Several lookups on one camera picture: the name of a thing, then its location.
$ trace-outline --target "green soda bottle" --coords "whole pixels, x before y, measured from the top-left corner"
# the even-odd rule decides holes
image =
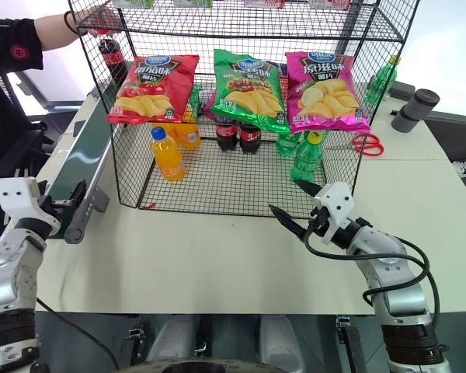
[[[381,93],[385,90],[388,92],[393,82],[395,82],[397,78],[397,68],[396,66],[401,61],[401,59],[395,55],[391,56],[388,60],[388,63],[378,70],[378,73],[374,77],[370,88],[367,90],[366,95],[364,97],[365,103],[370,103],[373,106],[376,106],[380,103],[380,96]],[[385,84],[387,83],[388,76],[390,76],[390,80],[388,81],[388,85],[385,89]]]
[[[322,132],[306,131],[304,133],[304,140],[295,152],[294,164],[290,171],[292,180],[314,180],[315,171],[323,159],[322,141]]]
[[[302,132],[298,134],[280,134],[276,140],[276,151],[285,156],[292,154],[297,148],[298,141],[302,136]]]

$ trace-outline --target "green chip bag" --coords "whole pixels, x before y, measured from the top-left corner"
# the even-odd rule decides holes
[[[276,66],[247,54],[215,49],[214,72],[216,99],[210,111],[264,131],[290,133]]]

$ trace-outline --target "red chip bag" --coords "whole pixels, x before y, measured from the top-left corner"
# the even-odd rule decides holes
[[[107,121],[180,123],[198,62],[196,55],[136,57]]]

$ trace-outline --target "black sleeve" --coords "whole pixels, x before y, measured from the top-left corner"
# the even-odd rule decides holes
[[[32,19],[0,19],[0,75],[43,68],[41,42]]]

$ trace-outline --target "cola bottle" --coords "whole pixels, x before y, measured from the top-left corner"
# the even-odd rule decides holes
[[[235,150],[236,143],[238,142],[236,138],[238,126],[236,122],[224,117],[216,117],[216,120],[222,122],[222,124],[216,124],[217,144],[223,152]]]
[[[127,75],[126,61],[124,60],[119,43],[112,38],[104,37],[100,39],[99,51],[112,75],[116,87],[119,89]]]
[[[261,145],[261,130],[251,124],[240,125],[240,148],[244,153],[255,154]]]

